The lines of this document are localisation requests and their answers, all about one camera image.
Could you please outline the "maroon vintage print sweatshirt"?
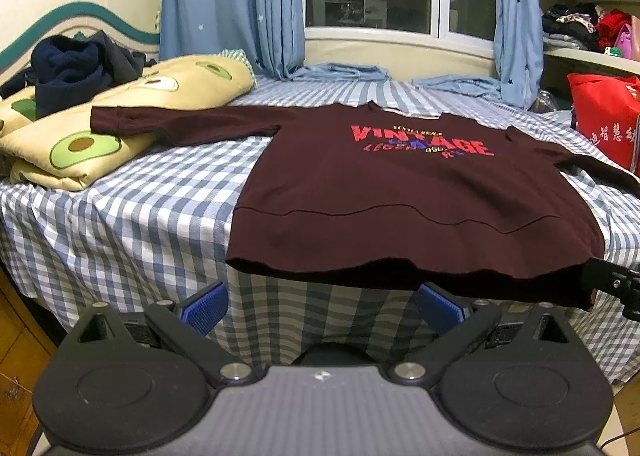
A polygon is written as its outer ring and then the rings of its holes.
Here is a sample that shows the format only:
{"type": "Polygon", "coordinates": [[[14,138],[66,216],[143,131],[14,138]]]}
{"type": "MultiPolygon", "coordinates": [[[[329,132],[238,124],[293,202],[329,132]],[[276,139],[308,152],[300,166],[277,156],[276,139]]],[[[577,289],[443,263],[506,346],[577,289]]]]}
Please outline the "maroon vintage print sweatshirt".
{"type": "Polygon", "coordinates": [[[167,119],[193,146],[265,136],[231,222],[226,261],[281,280],[549,301],[588,308],[605,253],[564,171],[637,194],[629,173],[514,127],[411,118],[377,104],[221,106],[167,119]]]}

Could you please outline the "dark navy clothes pile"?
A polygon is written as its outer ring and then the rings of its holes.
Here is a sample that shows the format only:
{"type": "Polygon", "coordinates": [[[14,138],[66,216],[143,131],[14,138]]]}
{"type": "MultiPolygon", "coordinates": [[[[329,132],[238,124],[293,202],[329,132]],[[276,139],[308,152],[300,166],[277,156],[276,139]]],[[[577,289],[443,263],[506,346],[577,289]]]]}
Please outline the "dark navy clothes pile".
{"type": "Polygon", "coordinates": [[[81,39],[56,34],[35,46],[30,65],[2,84],[1,96],[33,86],[35,116],[42,118],[134,81],[154,64],[144,53],[119,46],[102,30],[81,39]]]}

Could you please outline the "clothes pile on shelf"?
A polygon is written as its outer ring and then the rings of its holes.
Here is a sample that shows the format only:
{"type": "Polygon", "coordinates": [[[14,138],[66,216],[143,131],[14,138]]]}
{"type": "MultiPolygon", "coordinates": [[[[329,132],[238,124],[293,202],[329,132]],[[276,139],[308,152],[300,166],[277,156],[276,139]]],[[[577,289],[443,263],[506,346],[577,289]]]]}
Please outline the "clothes pile on shelf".
{"type": "Polygon", "coordinates": [[[552,5],[541,16],[544,44],[639,59],[639,17],[593,3],[552,5]]]}

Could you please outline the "wooden bedside cabinet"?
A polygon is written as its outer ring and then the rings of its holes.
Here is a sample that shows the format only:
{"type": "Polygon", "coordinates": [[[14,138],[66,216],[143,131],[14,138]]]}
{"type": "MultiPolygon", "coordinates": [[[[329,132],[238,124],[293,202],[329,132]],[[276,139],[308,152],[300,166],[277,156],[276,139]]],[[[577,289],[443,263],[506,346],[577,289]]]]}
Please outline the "wooden bedside cabinet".
{"type": "Polygon", "coordinates": [[[38,429],[32,391],[55,352],[29,309],[1,272],[1,389],[2,455],[26,455],[38,429]]]}

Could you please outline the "yellow avocado print quilt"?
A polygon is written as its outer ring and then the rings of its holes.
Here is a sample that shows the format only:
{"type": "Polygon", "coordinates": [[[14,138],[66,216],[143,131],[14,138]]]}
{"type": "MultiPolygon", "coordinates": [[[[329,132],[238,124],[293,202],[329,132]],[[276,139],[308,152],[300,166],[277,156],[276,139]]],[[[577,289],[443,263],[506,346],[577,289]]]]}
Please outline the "yellow avocado print quilt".
{"type": "Polygon", "coordinates": [[[78,192],[134,159],[182,112],[214,109],[250,92],[254,69],[242,50],[163,60],[91,101],[29,121],[25,89],[1,105],[1,176],[78,192]]]}

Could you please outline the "red bag with white characters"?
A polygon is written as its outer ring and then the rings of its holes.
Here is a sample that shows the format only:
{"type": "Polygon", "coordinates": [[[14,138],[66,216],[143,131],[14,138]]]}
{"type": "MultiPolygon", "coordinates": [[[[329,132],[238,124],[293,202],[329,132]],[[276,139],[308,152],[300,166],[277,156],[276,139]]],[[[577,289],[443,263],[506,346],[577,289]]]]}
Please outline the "red bag with white characters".
{"type": "Polygon", "coordinates": [[[639,78],[569,74],[576,129],[612,161],[639,174],[639,78]]]}

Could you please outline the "right blue star curtain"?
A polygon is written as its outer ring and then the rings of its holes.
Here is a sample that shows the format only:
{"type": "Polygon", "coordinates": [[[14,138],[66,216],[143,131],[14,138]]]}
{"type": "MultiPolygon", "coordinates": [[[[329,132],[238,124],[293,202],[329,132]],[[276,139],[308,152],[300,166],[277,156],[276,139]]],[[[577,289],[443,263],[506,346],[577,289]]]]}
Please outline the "right blue star curtain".
{"type": "Polygon", "coordinates": [[[495,77],[444,75],[414,79],[412,85],[529,109],[544,73],[539,0],[496,0],[494,63],[495,77]]]}

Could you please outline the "blue star curtain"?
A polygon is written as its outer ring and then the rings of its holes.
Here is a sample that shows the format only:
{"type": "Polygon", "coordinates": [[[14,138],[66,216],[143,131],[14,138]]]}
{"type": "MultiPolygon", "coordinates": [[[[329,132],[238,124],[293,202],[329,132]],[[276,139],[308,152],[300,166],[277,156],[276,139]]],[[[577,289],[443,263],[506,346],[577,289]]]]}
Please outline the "blue star curtain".
{"type": "Polygon", "coordinates": [[[285,81],[385,81],[383,68],[307,66],[303,0],[162,0],[160,59],[245,52],[262,75],[285,81]]]}
{"type": "Polygon", "coordinates": [[[494,63],[495,77],[444,75],[414,79],[412,85],[529,109],[544,73],[539,0],[496,0],[494,63]]]}

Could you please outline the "left blue star curtain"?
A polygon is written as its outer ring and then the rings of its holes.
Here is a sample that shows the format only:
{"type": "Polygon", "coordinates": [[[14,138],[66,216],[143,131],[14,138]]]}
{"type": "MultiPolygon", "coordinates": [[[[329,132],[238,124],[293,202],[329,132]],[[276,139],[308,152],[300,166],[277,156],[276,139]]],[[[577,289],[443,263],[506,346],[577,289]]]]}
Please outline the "left blue star curtain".
{"type": "Polygon", "coordinates": [[[160,59],[245,52],[262,75],[285,81],[385,81],[383,68],[307,66],[303,0],[162,0],[160,59]]]}

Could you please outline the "teal cream headboard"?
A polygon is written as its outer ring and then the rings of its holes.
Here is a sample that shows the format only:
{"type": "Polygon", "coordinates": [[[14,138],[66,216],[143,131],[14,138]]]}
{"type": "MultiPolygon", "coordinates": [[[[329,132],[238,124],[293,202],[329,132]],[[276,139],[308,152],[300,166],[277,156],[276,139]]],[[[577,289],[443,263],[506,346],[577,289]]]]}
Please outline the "teal cream headboard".
{"type": "Polygon", "coordinates": [[[1,46],[1,81],[5,82],[29,66],[34,47],[44,38],[65,34],[90,37],[102,30],[116,44],[157,58],[160,34],[132,26],[104,6],[92,2],[66,3],[37,18],[7,44],[1,46]]]}

